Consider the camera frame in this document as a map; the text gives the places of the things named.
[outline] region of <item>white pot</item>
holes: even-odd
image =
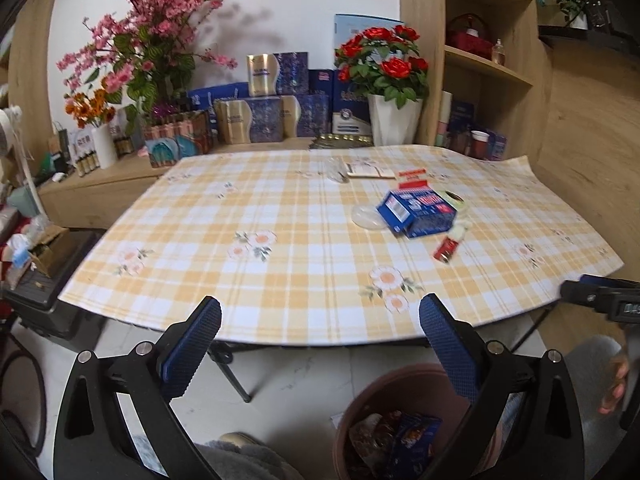
[[[100,167],[103,170],[110,168],[118,160],[118,154],[109,131],[109,125],[103,124],[94,128],[91,131],[91,136],[94,138],[95,154],[98,156]]]
[[[415,131],[422,110],[422,99],[407,101],[398,110],[396,100],[385,102],[382,95],[369,96],[371,131],[374,146],[395,146],[414,142]]]
[[[589,28],[589,24],[587,22],[587,16],[584,12],[578,14],[575,19],[571,22],[571,28],[583,28],[587,30]]]

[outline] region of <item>white wall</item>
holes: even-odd
[[[127,9],[126,0],[55,1],[49,34],[49,106],[53,120],[70,130],[74,122],[63,110],[65,75],[56,62],[90,40],[82,26],[84,16],[92,24],[108,12],[116,12],[116,18],[123,16]],[[200,64],[192,88],[246,81],[247,54],[309,52],[310,68],[332,67],[334,14],[338,13],[398,19],[400,4],[399,0],[227,0],[212,13],[197,42],[202,49],[217,43],[218,53],[235,57],[239,67],[228,71]]]

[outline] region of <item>fan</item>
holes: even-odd
[[[19,106],[11,106],[4,110],[0,110],[0,156],[6,156],[7,153],[9,153],[11,146],[15,148],[20,160],[22,172],[27,178],[27,183],[31,190],[33,200],[38,207],[38,211],[46,216],[47,214],[45,213],[40,197],[38,196],[38,191],[36,190],[36,185],[33,183],[33,177],[31,176],[31,171],[29,170],[29,165],[27,163],[27,155],[22,143],[21,123],[22,110]]]

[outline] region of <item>person's hand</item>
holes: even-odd
[[[620,400],[625,396],[626,377],[629,375],[629,359],[625,353],[615,356],[611,360],[611,363],[614,366],[616,378],[614,379],[613,386],[602,399],[602,403],[598,409],[603,415],[612,413],[620,403]]]

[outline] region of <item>brown trash can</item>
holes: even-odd
[[[350,446],[349,428],[371,413],[401,410],[437,416],[442,420],[433,441],[433,452],[447,445],[469,407],[469,401],[460,397],[442,366],[437,364],[411,365],[384,375],[357,396],[344,412],[334,441],[334,468],[340,480],[351,480],[345,462],[345,446]],[[495,465],[502,447],[502,428],[498,426],[494,438],[482,457],[477,471]]]

